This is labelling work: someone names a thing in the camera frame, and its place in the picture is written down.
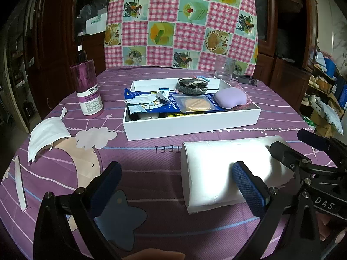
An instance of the purple tablecloth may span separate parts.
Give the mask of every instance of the purple tablecloth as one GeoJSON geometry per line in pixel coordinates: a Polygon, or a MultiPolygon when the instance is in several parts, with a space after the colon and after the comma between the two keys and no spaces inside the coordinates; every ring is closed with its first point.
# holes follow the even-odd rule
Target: purple tablecloth
{"type": "MultiPolygon", "coordinates": [[[[118,188],[125,192],[130,206],[140,207],[147,213],[146,221],[135,230],[132,253],[155,247],[181,251],[188,260],[232,259],[259,220],[245,203],[188,215],[180,176],[180,146],[183,142],[280,135],[292,148],[312,159],[313,163],[332,165],[332,162],[325,153],[298,141],[297,131],[300,128],[308,129],[307,124],[281,97],[260,81],[258,87],[242,85],[252,101],[262,109],[256,125],[128,141],[122,126],[124,88],[129,88],[133,80],[177,78],[192,74],[212,77],[206,72],[170,68],[107,70],[98,77],[105,107],[102,115],[95,119],[85,119],[77,96],[73,93],[58,104],[48,117],[59,116],[62,108],[66,107],[69,112],[63,122],[73,137],[80,130],[102,126],[118,133],[115,139],[108,141],[105,148],[97,150],[97,155],[103,169],[111,161],[118,161],[122,165],[123,175],[118,188]]],[[[23,213],[19,207],[13,160],[8,178],[0,185],[0,217],[19,249],[28,259],[32,259],[35,222],[44,193],[52,191],[60,195],[73,192],[77,187],[77,175],[71,157],[61,149],[42,152],[36,162],[28,166],[28,143],[29,138],[16,153],[22,165],[28,209],[23,213]]],[[[274,234],[266,254],[274,249],[281,228],[274,234]]],[[[90,255],[77,230],[74,236],[81,251],[90,255]]]]}

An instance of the purple soap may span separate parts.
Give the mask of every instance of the purple soap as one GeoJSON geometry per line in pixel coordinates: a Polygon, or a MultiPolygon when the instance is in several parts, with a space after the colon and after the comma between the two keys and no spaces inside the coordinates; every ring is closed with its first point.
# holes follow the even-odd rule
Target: purple soap
{"type": "Polygon", "coordinates": [[[238,105],[245,105],[247,103],[246,94],[235,87],[219,90],[214,95],[214,99],[222,108],[226,109],[230,109],[238,105]]]}

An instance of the white face mask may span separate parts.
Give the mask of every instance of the white face mask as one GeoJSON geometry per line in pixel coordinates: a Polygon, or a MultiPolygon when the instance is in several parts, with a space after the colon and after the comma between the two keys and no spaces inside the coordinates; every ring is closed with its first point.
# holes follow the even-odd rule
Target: white face mask
{"type": "Polygon", "coordinates": [[[66,113],[66,108],[63,108],[60,117],[47,118],[32,130],[28,146],[28,163],[34,162],[36,154],[45,146],[50,145],[51,150],[56,140],[71,137],[61,120],[66,113]]]}

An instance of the toilet paper roll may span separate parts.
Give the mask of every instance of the toilet paper roll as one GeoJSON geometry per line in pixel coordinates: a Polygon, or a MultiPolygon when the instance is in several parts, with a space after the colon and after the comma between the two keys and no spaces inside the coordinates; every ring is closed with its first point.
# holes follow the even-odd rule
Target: toilet paper roll
{"type": "Polygon", "coordinates": [[[237,161],[243,161],[268,187],[287,183],[293,171],[268,151],[276,141],[287,144],[280,136],[183,143],[181,174],[188,213],[245,201],[231,177],[231,168],[237,161]]]}

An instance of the star shape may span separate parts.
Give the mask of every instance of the star shape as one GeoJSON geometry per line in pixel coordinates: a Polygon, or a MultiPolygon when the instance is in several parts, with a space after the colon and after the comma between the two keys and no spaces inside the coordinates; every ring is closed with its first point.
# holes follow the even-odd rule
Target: star shape
{"type": "Polygon", "coordinates": [[[95,223],[104,237],[125,251],[131,251],[134,245],[134,230],[141,226],[147,213],[138,207],[128,206],[125,193],[114,193],[104,211],[95,217],[95,223]]]}

